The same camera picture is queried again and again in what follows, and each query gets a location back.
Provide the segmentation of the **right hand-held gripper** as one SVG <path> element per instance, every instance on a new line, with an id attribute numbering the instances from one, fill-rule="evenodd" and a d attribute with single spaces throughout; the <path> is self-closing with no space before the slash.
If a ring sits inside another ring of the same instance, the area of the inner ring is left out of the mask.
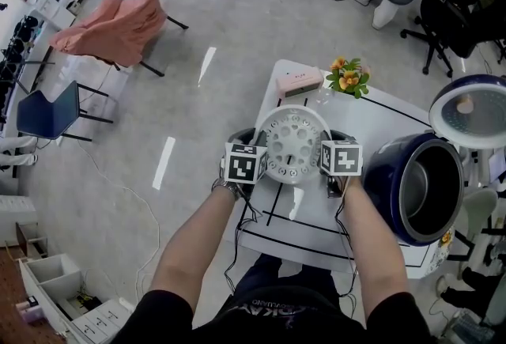
<path id="1" fill-rule="evenodd" d="M 347 180 L 362 173 L 362 145 L 357 143 L 355 137 L 337 130 L 330 132 L 322 130 L 319 133 L 319 140 L 321 141 L 319 169 L 327 180 L 327 197 L 341 198 Z"/>

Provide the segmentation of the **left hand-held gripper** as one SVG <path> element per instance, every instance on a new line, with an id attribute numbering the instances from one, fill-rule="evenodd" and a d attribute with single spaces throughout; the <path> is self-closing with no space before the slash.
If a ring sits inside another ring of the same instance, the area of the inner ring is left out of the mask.
<path id="1" fill-rule="evenodd" d="M 261 130 L 254 136 L 255 128 L 247 128 L 228 138 L 220 164 L 224 181 L 253 186 L 262 179 L 268 166 L 268 133 Z"/>

